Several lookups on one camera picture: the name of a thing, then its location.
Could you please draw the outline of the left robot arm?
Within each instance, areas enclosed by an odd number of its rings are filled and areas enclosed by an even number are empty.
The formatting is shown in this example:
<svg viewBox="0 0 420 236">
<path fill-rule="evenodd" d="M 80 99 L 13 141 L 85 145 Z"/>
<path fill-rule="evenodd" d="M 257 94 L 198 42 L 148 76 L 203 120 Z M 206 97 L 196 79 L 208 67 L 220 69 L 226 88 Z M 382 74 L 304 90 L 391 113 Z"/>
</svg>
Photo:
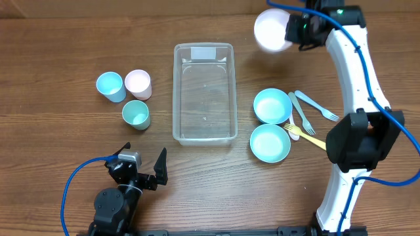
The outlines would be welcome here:
<svg viewBox="0 0 420 236">
<path fill-rule="evenodd" d="M 109 175 L 117 187 L 103 189 L 94 200 L 94 220 L 88 234 L 136 235 L 131 227 L 140 197 L 144 190 L 155 191 L 158 185 L 165 186 L 168 181 L 167 149 L 163 148 L 154 165 L 154 174 L 139 172 L 141 156 L 126 143 L 105 162 Z"/>
</svg>

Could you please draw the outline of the blue plastic cup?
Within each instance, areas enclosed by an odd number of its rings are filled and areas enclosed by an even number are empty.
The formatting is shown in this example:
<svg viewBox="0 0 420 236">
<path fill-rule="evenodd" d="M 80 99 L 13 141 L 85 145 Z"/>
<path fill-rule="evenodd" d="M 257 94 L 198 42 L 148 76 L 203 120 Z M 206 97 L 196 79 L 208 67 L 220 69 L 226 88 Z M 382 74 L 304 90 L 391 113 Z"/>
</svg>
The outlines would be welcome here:
<svg viewBox="0 0 420 236">
<path fill-rule="evenodd" d="M 101 74 L 96 80 L 96 89 L 111 102 L 122 102 L 126 97 L 122 77 L 113 71 Z"/>
</svg>

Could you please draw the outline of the pink plastic cup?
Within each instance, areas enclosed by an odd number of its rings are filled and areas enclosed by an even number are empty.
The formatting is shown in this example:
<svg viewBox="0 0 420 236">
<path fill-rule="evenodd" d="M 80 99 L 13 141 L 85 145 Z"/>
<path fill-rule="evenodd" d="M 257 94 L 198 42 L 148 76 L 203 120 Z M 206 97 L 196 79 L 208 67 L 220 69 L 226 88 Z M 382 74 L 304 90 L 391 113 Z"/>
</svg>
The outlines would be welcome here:
<svg viewBox="0 0 420 236">
<path fill-rule="evenodd" d="M 133 70 L 125 76 L 125 87 L 139 100 L 147 100 L 152 96 L 151 77 L 142 69 Z"/>
</svg>

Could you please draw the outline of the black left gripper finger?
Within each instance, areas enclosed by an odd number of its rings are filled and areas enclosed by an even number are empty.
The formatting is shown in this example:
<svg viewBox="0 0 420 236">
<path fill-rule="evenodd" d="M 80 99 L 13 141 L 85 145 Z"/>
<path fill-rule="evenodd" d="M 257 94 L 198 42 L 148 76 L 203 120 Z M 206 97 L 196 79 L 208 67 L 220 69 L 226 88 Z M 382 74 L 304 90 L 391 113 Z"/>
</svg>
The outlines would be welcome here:
<svg viewBox="0 0 420 236">
<path fill-rule="evenodd" d="M 114 153 L 114 155 L 118 156 L 124 149 L 130 149 L 131 148 L 131 143 L 127 142 L 121 149 L 119 149 L 118 151 L 116 151 Z"/>
<path fill-rule="evenodd" d="M 154 165 L 156 182 L 159 185 L 166 186 L 168 182 L 167 173 L 167 149 L 164 147 Z"/>
</svg>

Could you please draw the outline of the green plastic bowl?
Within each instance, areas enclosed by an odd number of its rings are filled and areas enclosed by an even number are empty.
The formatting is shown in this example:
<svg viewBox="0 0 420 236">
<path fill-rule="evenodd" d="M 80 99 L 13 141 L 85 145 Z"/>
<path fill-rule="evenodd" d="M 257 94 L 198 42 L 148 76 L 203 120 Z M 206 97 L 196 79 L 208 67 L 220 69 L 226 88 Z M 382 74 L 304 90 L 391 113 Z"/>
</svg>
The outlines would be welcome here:
<svg viewBox="0 0 420 236">
<path fill-rule="evenodd" d="M 254 156 L 262 162 L 279 163 L 289 155 L 291 140 L 282 127 L 263 124 L 252 132 L 249 145 Z"/>
</svg>

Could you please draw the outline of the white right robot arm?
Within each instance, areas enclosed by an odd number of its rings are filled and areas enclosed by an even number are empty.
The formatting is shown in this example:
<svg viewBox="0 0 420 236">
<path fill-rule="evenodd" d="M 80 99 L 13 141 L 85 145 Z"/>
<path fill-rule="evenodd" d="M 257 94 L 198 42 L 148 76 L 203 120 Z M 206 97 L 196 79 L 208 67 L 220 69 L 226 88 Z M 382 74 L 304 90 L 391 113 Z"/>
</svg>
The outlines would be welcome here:
<svg viewBox="0 0 420 236">
<path fill-rule="evenodd" d="M 367 235 L 351 227 L 350 218 L 365 181 L 385 160 L 399 133 L 404 114 L 385 98 L 368 48 L 362 10 L 344 1 L 306 1 L 300 16 L 287 19 L 285 39 L 300 50 L 325 47 L 339 78 L 344 117 L 327 134 L 332 164 L 324 199 L 314 215 L 313 235 Z"/>
</svg>

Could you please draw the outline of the blue plastic bowl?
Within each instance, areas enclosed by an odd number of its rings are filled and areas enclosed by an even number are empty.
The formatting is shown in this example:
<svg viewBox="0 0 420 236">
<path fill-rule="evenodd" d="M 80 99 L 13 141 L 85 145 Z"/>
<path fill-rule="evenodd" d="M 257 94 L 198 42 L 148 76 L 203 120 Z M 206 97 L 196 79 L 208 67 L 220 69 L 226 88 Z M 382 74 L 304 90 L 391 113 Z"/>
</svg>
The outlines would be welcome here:
<svg viewBox="0 0 420 236">
<path fill-rule="evenodd" d="M 284 91 L 277 88 L 266 88 L 254 98 L 253 110 L 260 122 L 279 125 L 289 119 L 293 105 Z"/>
</svg>

